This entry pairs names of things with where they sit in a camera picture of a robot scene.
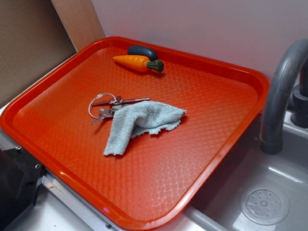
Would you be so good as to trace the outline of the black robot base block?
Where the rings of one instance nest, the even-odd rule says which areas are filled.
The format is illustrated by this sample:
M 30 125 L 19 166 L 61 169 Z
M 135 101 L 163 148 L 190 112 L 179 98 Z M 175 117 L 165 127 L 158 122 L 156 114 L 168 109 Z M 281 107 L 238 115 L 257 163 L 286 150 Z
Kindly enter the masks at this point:
M 43 164 L 25 149 L 0 152 L 0 229 L 8 230 L 37 201 Z

